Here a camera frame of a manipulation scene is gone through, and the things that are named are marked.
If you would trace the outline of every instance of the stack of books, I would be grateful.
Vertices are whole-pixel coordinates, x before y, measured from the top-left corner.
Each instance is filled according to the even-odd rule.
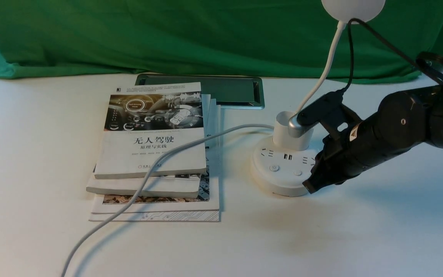
[[[219,118],[220,106],[200,83],[117,88],[86,188],[96,194],[90,221],[126,205],[163,153],[219,132]],[[161,161],[114,221],[219,221],[218,146],[215,138]]]

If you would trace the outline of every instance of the black object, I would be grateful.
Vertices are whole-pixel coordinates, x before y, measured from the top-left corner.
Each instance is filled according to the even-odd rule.
[[[378,111],[360,120],[341,104],[337,92],[327,93],[300,112],[297,122],[312,128],[321,123],[329,132],[303,184],[310,193],[342,184],[381,163],[426,142],[443,149],[443,87],[391,93]],[[338,126],[348,128],[338,131]]]
[[[263,109],[262,80],[258,77],[217,77],[140,74],[136,85],[163,85],[200,82],[202,93],[211,94],[221,108]]]

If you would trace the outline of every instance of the white power strip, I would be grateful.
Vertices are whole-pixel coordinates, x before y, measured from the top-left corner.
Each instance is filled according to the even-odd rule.
[[[317,151],[284,149],[273,143],[273,137],[262,139],[255,147],[251,175],[263,189],[283,196],[308,193],[303,182],[311,175]]]

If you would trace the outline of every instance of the power cord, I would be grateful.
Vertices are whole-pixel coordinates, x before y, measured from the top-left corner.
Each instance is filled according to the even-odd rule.
[[[333,41],[331,42],[331,48],[329,49],[329,53],[327,54],[327,61],[326,65],[324,67],[324,71],[322,72],[319,80],[317,81],[317,84],[309,91],[309,93],[305,96],[304,100],[300,102],[300,105],[298,106],[297,110],[295,111],[295,114],[298,114],[305,106],[305,104],[310,100],[310,98],[314,95],[316,91],[320,88],[322,83],[327,78],[327,74],[329,74],[329,70],[331,70],[331,65],[333,63],[334,59],[334,53],[336,52],[336,47],[338,46],[338,42],[340,40],[341,34],[343,33],[343,30],[346,27],[346,23],[343,21],[338,22],[338,26],[336,27],[336,33],[334,34]]]
[[[75,244],[75,246],[73,247],[73,249],[69,253],[68,258],[65,261],[65,265],[63,267],[63,271],[61,273],[61,277],[65,277],[66,271],[67,271],[67,269],[69,267],[69,263],[71,262],[74,254],[76,253],[78,248],[81,246],[81,244],[83,244],[83,242],[85,242],[85,240],[87,240],[96,231],[100,230],[100,228],[102,228],[103,226],[107,225],[107,223],[113,221],[116,217],[118,217],[120,214],[125,212],[134,203],[134,201],[138,198],[138,196],[140,195],[141,191],[145,187],[145,184],[146,184],[148,178],[151,176],[151,174],[153,172],[152,170],[154,168],[156,168],[156,166],[158,165],[159,162],[161,162],[165,158],[173,156],[174,154],[177,154],[177,153],[179,153],[179,152],[181,152],[183,150],[189,149],[190,147],[194,147],[194,146],[196,146],[198,144],[202,144],[203,142],[207,142],[208,140],[212,140],[212,139],[214,139],[216,137],[220,137],[222,135],[226,135],[227,133],[230,133],[230,132],[233,132],[233,131],[237,131],[237,130],[242,129],[242,128],[268,128],[268,129],[271,129],[271,130],[274,129],[273,126],[265,125],[265,124],[246,124],[246,125],[240,125],[240,126],[237,126],[237,127],[234,127],[234,128],[229,128],[229,129],[227,129],[227,130],[225,130],[223,132],[217,133],[215,135],[211,135],[210,137],[204,137],[204,138],[202,138],[200,140],[195,140],[195,141],[190,142],[188,144],[184,144],[184,145],[181,145],[179,147],[175,147],[174,149],[163,153],[155,162],[153,162],[153,164],[150,167],[150,169],[148,170],[148,172],[146,172],[146,175],[143,178],[142,184],[139,186],[138,190],[131,197],[129,202],[124,207],[122,207],[122,209],[118,210],[115,214],[111,215],[108,219],[105,219],[100,224],[95,226],[93,229],[88,231],[88,233],[83,235],[83,237]]]
[[[365,23],[364,21],[357,19],[357,18],[352,18],[350,21],[348,21],[348,39],[350,41],[350,51],[353,51],[353,42],[351,40],[351,24],[352,22],[357,22],[360,25],[364,26],[369,32],[371,32],[378,40],[380,40],[384,45],[386,45],[387,47],[389,47],[390,49],[392,49],[396,54],[398,54],[399,56],[401,56],[401,58],[403,58],[404,60],[406,60],[409,64],[413,65],[415,68],[418,68],[418,70],[420,70],[420,72],[424,73],[425,75],[427,75],[430,79],[434,80],[436,83],[440,84],[441,86],[443,86],[443,74],[441,74],[440,72],[438,72],[437,70],[433,69],[432,67],[430,67],[426,61],[435,61],[440,63],[441,65],[443,65],[443,57],[439,56],[437,54],[434,53],[430,53],[430,52],[422,52],[420,53],[417,58],[416,58],[416,62],[414,62],[411,58],[409,58],[405,53],[403,53],[402,51],[400,51],[399,49],[397,49],[394,45],[392,45],[390,42],[388,42],[384,37],[382,37],[381,35],[379,35],[379,33],[377,33],[372,27],[370,27],[367,23]],[[353,79],[353,68],[352,68],[353,63],[351,64],[351,71],[350,71],[350,79],[348,80],[348,84],[350,84],[351,80]]]

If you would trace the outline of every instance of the green backdrop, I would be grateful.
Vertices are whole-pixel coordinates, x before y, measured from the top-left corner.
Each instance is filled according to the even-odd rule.
[[[116,72],[318,77],[336,30],[320,0],[0,0],[0,78]],[[443,55],[443,0],[387,0],[370,22],[409,56]],[[357,82],[417,77],[354,25]],[[331,78],[348,76],[348,38]]]

